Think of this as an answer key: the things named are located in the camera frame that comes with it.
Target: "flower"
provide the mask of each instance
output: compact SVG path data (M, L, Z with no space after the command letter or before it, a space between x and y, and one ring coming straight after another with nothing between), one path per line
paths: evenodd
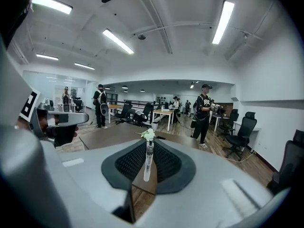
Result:
M145 138L147 141L153 140L154 137L155 133L152 128L149 128L147 131L142 133L142 138Z

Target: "railing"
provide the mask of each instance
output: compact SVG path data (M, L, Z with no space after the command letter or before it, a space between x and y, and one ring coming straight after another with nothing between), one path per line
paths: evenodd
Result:
M157 109L160 109L160 107L162 105L165 105L165 104L155 103L155 101L154 102L149 102L149 101L134 101L134 100L123 100L123 101L108 100L109 103L113 102L113 103L117 103L117 105L121 105L121 106L123 106L126 101L130 101L131 105L132 105L132 108L135 108L136 110L139 110L139 111L144 110L144 107L147 105L147 103L150 103L151 105L153 105L153 109L148 114L148 121L149 121L150 124L152 123L153 111L157 110ZM117 113L119 113L121 111L122 111L122 108L121 109L116 109Z

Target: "fluorescent light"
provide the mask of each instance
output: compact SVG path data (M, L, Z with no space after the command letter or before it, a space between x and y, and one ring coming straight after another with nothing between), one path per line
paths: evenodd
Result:
M117 45L119 45L122 49L124 49L127 53L133 54L134 52L128 48L120 39L118 39L115 35L112 34L111 31L106 29L103 34L114 41Z
M95 70L95 68L93 67L90 67L90 66L86 66L86 65L82 65L82 64L79 64L79 63L74 63L76 66L81 66L81 67L86 67L86 68L89 68L91 70Z
M58 2L56 0L32 0L32 3L43 5L66 14L70 14L73 9L73 7Z
M37 57L43 57L43 58L47 58L47 59L52 59L52 60L58 61L58 58L57 58L57 57L45 56L45 55L42 55L42 54L36 54L36 56L37 56Z
M225 29L230 20L233 8L234 8L234 3L227 2L227 1L224 2L222 15L220 16L220 20L218 23L218 29L217 29L217 32L215 33L215 36L212 41L213 44L218 44L220 42L220 40L222 39Z

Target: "glass wall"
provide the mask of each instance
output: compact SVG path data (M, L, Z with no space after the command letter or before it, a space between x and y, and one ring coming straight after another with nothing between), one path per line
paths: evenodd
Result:
M28 85L38 90L45 98L52 99L55 109L58 104L62 103L65 87L68 87L71 99L80 97L83 102L86 100L86 80L84 79L30 71L23 71L23 78Z

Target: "black cap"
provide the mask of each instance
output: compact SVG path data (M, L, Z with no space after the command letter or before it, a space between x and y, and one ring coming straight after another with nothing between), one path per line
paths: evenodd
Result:
M210 85L203 84L201 88L209 88L210 89Z

